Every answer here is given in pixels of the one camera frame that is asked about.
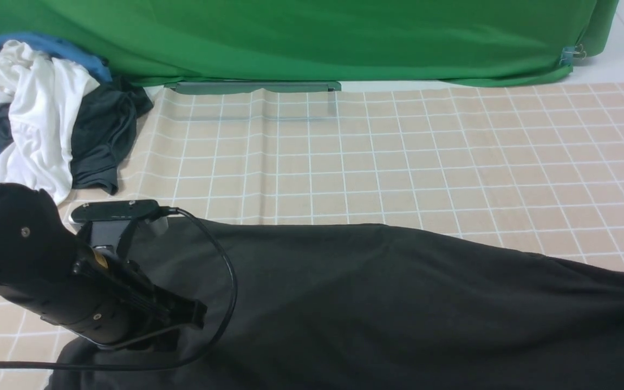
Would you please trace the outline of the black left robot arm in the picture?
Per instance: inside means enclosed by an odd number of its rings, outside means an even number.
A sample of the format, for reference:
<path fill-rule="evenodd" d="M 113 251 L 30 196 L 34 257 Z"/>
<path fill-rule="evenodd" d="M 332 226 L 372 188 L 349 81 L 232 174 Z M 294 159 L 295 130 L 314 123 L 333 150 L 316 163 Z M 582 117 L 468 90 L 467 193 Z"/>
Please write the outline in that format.
<path fill-rule="evenodd" d="M 0 184 L 0 297 L 102 349 L 200 330 L 206 305 L 157 286 L 129 256 L 136 231 L 163 234 L 167 214 L 154 200 L 87 203 L 71 232 L 48 193 Z"/>

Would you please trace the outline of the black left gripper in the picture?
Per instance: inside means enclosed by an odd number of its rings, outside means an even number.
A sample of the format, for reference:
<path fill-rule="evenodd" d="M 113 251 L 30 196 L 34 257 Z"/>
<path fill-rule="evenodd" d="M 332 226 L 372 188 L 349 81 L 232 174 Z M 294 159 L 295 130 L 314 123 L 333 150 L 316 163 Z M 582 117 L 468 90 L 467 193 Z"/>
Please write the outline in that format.
<path fill-rule="evenodd" d="M 71 268 L 82 318 L 71 331 L 99 347 L 148 347 L 161 337 L 205 325 L 206 304 L 153 284 L 132 263 L 81 249 Z"/>

